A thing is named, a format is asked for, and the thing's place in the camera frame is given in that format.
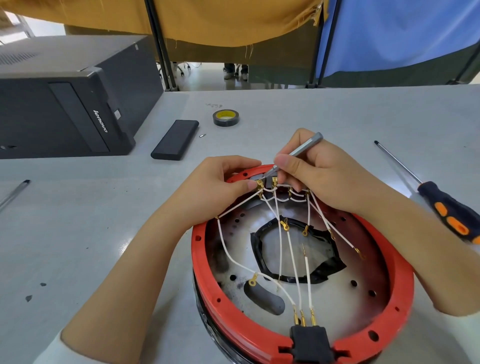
lenovo logo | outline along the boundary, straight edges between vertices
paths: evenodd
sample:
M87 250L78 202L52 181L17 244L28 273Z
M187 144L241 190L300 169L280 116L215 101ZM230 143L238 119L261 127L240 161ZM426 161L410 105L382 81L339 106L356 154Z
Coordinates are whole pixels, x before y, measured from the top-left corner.
M107 130L107 128L105 127L105 125L103 124L102 118L101 118L100 115L98 114L98 111L93 110L93 112L95 113L95 116L96 116L96 118L98 119L98 122L100 123L100 125L102 125L103 131L106 132L106 133L108 133L108 130Z

person's right hand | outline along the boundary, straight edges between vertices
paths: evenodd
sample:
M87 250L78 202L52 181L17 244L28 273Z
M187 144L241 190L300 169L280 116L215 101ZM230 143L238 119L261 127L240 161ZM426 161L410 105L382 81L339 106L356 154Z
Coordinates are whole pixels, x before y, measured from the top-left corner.
M362 215L376 196L391 190L343 149L322 140L300 158L288 155L314 135L298 129L275 157L280 167L278 183L287 183L300 191L303 185L331 207Z

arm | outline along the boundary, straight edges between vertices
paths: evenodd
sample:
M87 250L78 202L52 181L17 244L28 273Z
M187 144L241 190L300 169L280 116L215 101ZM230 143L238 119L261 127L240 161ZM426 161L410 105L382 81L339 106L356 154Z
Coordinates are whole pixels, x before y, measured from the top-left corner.
M297 190L305 184L326 204L366 218L413 266L437 310L452 316L480 311L480 255L336 145L323 140L306 161L288 155L312 135L299 129L279 152L278 182Z
M239 156L207 158L138 231L108 276L68 323L62 341L106 363L138 363L150 317L175 246L191 226L224 211L255 181L224 174L258 166Z

screwdriver handle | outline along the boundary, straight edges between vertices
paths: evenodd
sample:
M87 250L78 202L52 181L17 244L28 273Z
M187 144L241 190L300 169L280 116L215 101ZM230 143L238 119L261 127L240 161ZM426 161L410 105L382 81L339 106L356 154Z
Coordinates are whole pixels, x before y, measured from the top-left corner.
M480 244L480 215L455 200L431 182L418 186L419 194L427 200L442 222L461 239Z

table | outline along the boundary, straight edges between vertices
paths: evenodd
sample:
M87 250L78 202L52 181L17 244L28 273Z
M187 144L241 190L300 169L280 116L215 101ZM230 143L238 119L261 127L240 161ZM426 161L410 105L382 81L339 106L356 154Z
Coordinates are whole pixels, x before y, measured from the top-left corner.
M421 179L436 181L479 211L479 99L480 85L165 93L128 156L0 160L0 196L32 180L0 212L2 363L35 359L97 288L143 222L207 156L241 154L271 163L293 132L306 127L321 131L378 178L418 199L412 195L413 180L373 144L376 139ZM240 123L215 126L213 112L226 108L240 113ZM183 161L151 159L176 119L200 122ZM227 363L197 313L189 231L172 262L142 363ZM458 345L432 323L435 312L422 289L416 289L414 307L377 363L467 363Z

